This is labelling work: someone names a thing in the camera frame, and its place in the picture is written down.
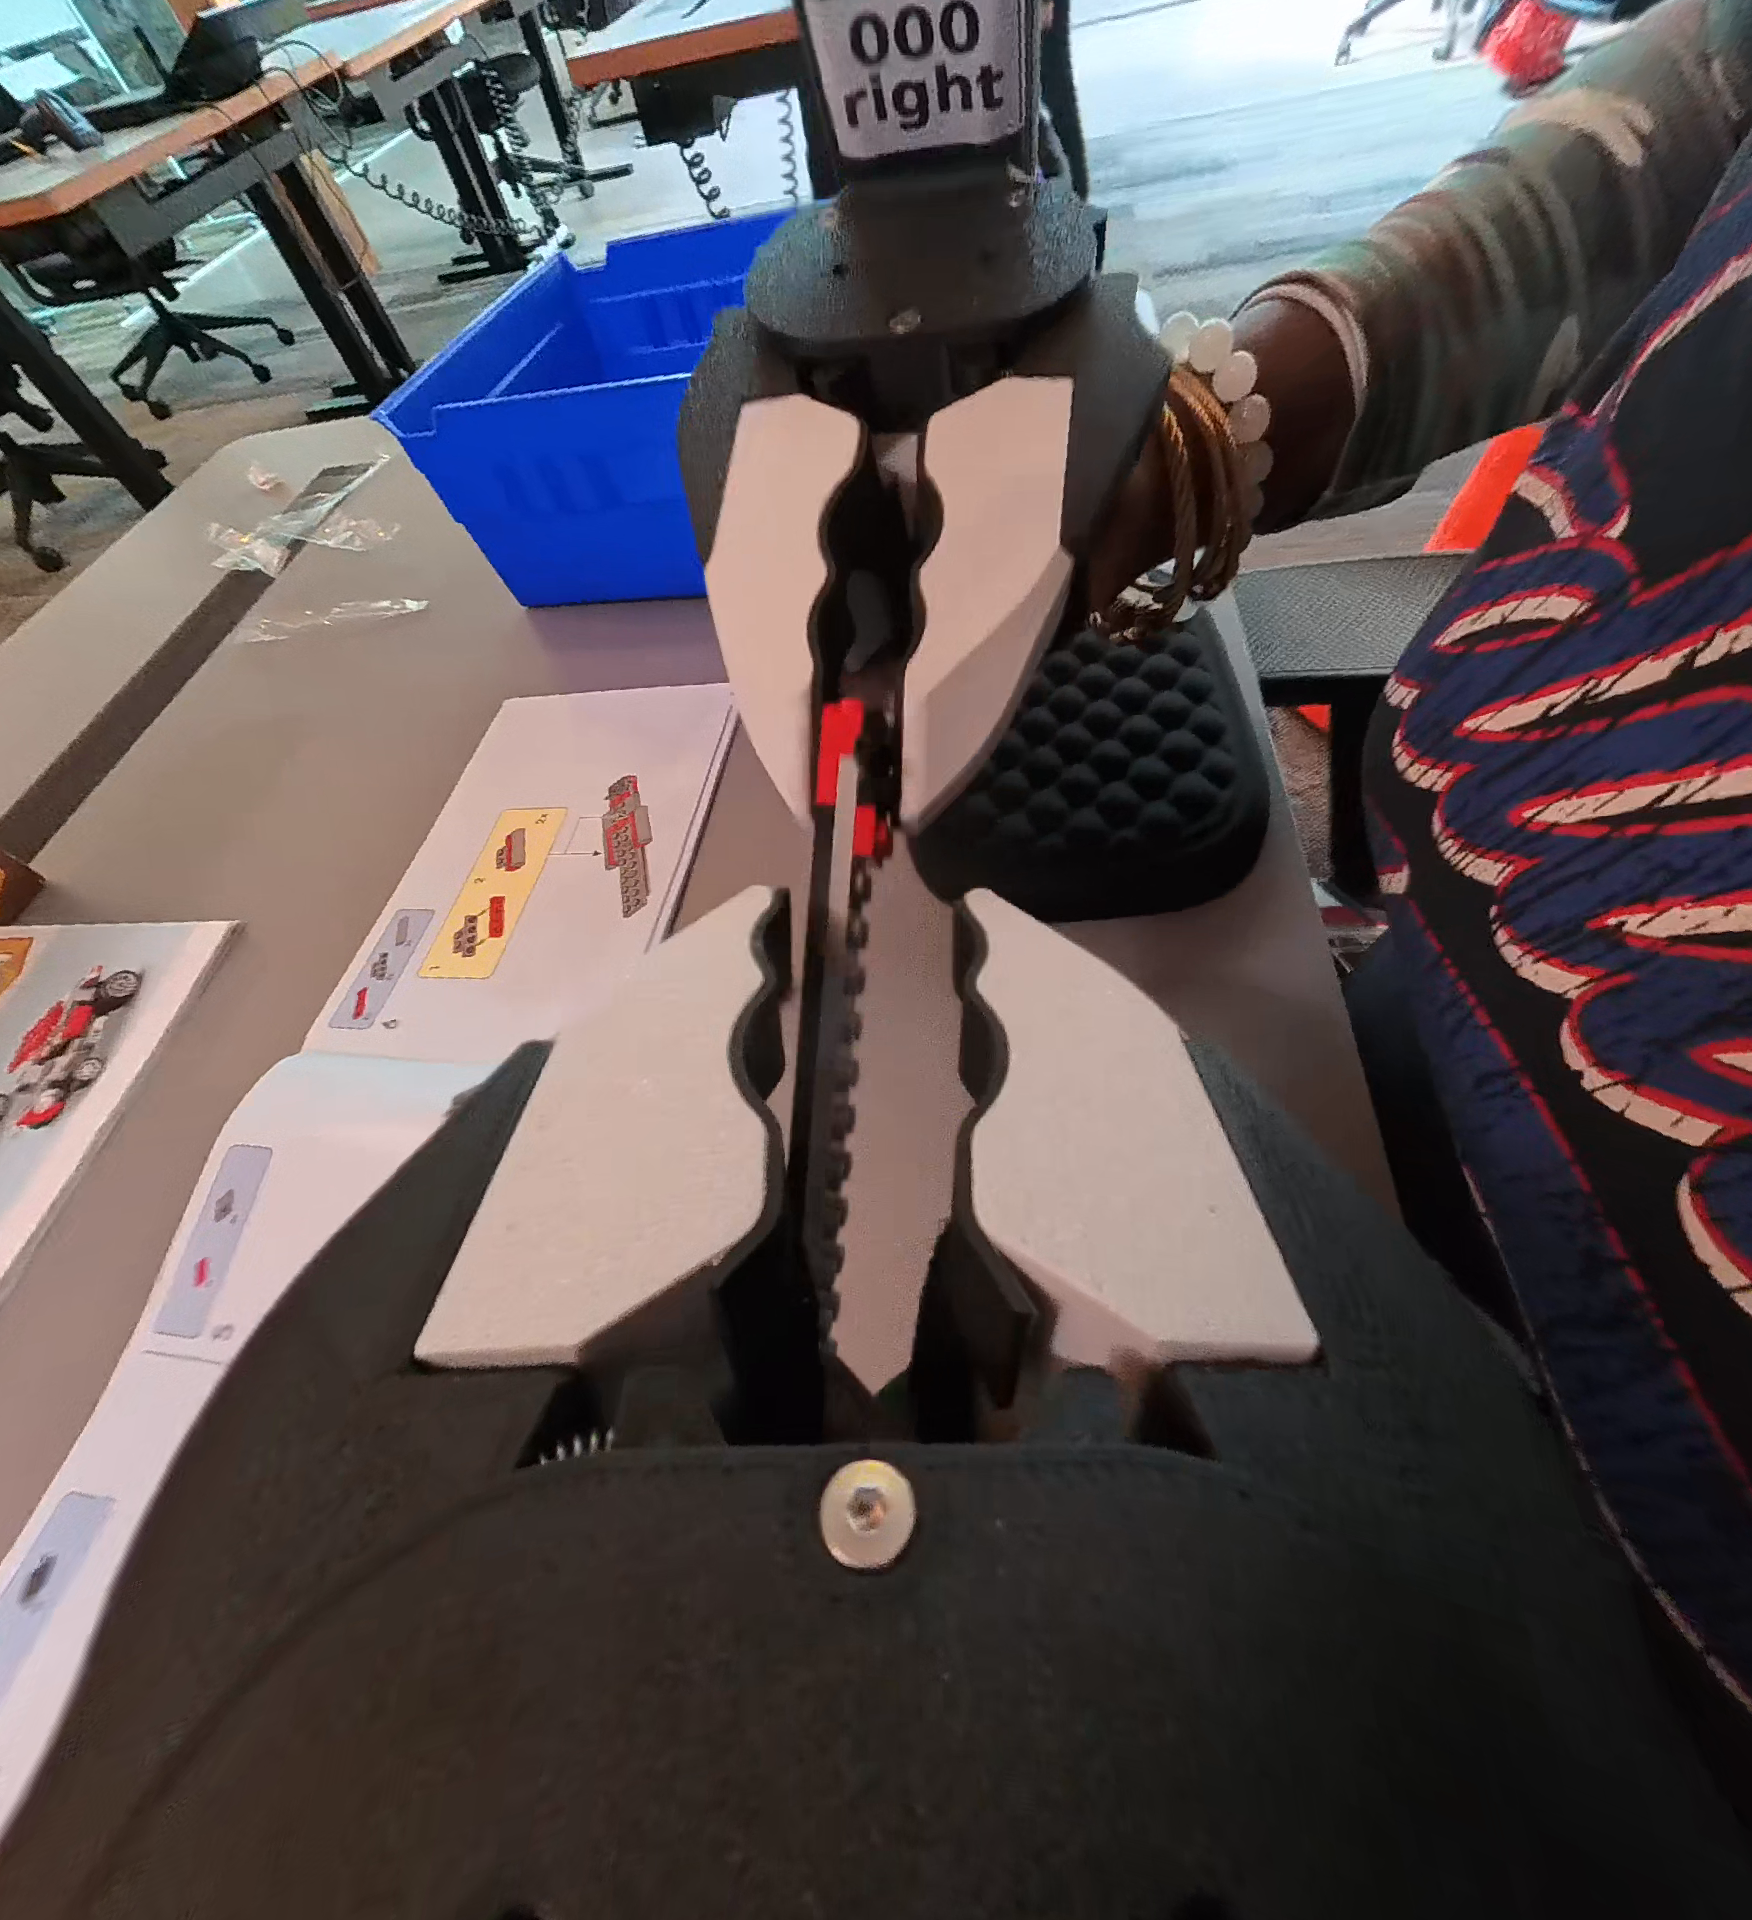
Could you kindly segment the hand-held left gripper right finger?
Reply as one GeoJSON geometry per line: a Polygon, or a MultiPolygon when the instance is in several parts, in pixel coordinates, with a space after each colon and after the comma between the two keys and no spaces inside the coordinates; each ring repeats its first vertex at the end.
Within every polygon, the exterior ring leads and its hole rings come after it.
{"type": "Polygon", "coordinates": [[[1032,1439],[1076,1397],[1149,1437],[1179,1368],[1319,1368],[1178,1022],[989,891],[958,906],[954,990],[967,1110],[911,1342],[915,1434],[1032,1439]]]}

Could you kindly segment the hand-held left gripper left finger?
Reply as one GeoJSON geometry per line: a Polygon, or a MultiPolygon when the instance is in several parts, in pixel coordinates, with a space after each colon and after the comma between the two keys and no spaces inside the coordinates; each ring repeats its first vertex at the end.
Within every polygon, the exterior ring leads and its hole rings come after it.
{"type": "Polygon", "coordinates": [[[714,1385],[742,1443],[823,1434],[818,1286],[786,1217],[793,900],[750,885],[642,954],[554,1040],[414,1354],[714,1385]]]}

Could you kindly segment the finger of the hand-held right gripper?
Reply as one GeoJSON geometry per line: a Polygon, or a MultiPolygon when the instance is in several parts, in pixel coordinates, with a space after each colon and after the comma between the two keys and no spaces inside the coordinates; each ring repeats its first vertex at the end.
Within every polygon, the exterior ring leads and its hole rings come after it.
{"type": "Polygon", "coordinates": [[[1063,543],[1074,384],[1007,375],[928,421],[919,481],[940,531],[915,572],[898,823],[919,836],[1001,737],[1074,577],[1063,543]]]}
{"type": "Polygon", "coordinates": [[[815,802],[815,622],[835,577],[831,520],[864,452],[863,423],[810,396],[745,401],[704,562],[740,723],[798,821],[815,802]]]}

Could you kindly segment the grey lego plate assembly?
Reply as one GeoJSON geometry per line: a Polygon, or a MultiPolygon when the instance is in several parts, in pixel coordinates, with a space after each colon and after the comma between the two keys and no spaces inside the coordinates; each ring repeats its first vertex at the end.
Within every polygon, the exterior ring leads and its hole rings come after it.
{"type": "Polygon", "coordinates": [[[832,1389],[897,1401],[960,1123],[954,914],[900,827],[897,699],[821,708],[788,1205],[832,1389]]]}

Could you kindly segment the blue plastic bin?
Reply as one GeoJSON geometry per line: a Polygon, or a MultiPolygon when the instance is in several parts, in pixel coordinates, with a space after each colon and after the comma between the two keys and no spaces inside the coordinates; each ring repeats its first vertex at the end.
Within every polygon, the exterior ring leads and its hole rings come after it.
{"type": "Polygon", "coordinates": [[[790,208],[536,267],[377,410],[525,610],[698,600],[675,428],[790,208]]]}

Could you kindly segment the person's right forearm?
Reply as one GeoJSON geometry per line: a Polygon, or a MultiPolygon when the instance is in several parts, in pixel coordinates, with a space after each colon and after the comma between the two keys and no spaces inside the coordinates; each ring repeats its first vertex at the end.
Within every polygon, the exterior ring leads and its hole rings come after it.
{"type": "Polygon", "coordinates": [[[1259,532],[1376,505],[1546,417],[1752,138],[1752,2],[1670,2],[1233,315],[1270,405],[1259,532]]]}

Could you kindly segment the open lego instruction booklet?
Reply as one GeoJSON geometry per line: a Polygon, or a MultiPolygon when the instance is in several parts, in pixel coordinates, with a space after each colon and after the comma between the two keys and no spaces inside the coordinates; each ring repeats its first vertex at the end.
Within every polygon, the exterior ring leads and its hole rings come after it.
{"type": "Polygon", "coordinates": [[[669,934],[720,686],[505,703],[295,1055],[235,1106],[94,1412],[0,1564],[0,1835],[176,1454],[318,1248],[525,1040],[669,934]]]}

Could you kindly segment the clear empty plastic bag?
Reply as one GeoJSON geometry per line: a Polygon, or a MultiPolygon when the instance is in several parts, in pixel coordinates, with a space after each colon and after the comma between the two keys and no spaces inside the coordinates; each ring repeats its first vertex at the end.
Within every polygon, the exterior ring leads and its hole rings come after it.
{"type": "Polygon", "coordinates": [[[264,612],[248,618],[234,639],[248,646],[271,646],[344,628],[387,626],[430,610],[431,604],[424,598],[384,598],[344,601],[328,610],[264,612]]]}
{"type": "Polygon", "coordinates": [[[206,529],[206,538],[213,550],[212,567],[216,572],[279,580],[307,550],[362,555],[390,545],[397,532],[397,522],[343,509],[323,518],[311,512],[280,512],[264,517],[248,531],[212,522],[206,529]]]}

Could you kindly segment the black textured wrist rest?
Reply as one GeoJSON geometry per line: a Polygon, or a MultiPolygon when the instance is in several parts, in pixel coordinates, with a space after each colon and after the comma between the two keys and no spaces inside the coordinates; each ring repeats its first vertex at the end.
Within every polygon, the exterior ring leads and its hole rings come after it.
{"type": "Polygon", "coordinates": [[[1211,612],[1143,644],[1051,650],[1007,730],[911,841],[936,900],[1063,926],[1179,914],[1237,887],[1270,827],[1264,748],[1211,612]]]}

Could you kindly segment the wooden top office desk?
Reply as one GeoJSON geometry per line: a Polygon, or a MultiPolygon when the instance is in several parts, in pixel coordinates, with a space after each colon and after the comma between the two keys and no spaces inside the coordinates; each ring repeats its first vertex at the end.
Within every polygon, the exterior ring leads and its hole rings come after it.
{"type": "Polygon", "coordinates": [[[650,148],[714,138],[742,104],[798,89],[790,2],[641,2],[563,62],[577,94],[621,88],[650,148]]]}
{"type": "MultiPolygon", "coordinates": [[[[317,104],[334,101],[383,66],[384,54],[343,49],[334,37],[295,37],[270,52],[254,88],[222,104],[111,131],[86,152],[11,160],[0,168],[0,267],[20,269],[94,238],[149,252],[242,202],[290,270],[362,405],[378,405],[415,371],[415,357],[303,160],[318,150],[317,104]]],[[[172,486],[151,448],[2,293],[0,349],[100,460],[106,478],[142,509],[167,498],[172,486]]]]}
{"type": "Polygon", "coordinates": [[[338,179],[459,243],[442,282],[500,279],[569,252],[563,202],[601,182],[563,62],[552,4],[426,4],[328,58],[307,105],[338,179]]]}

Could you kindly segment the person's printed dress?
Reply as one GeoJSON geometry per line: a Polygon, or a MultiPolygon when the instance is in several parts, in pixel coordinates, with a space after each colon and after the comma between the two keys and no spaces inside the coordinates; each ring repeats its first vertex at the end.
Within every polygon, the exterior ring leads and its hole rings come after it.
{"type": "Polygon", "coordinates": [[[1752,1823],[1752,138],[1370,732],[1391,947],[1595,1498],[1752,1823]]]}

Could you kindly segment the orange chair frame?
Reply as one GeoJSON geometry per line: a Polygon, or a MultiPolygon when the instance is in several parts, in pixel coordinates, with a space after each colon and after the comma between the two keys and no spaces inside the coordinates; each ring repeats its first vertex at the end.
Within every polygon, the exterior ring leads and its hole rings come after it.
{"type": "Polygon", "coordinates": [[[1422,550],[1432,557],[1463,557],[1478,550],[1499,518],[1542,434],[1545,423],[1531,421],[1494,435],[1474,459],[1422,550]]]}

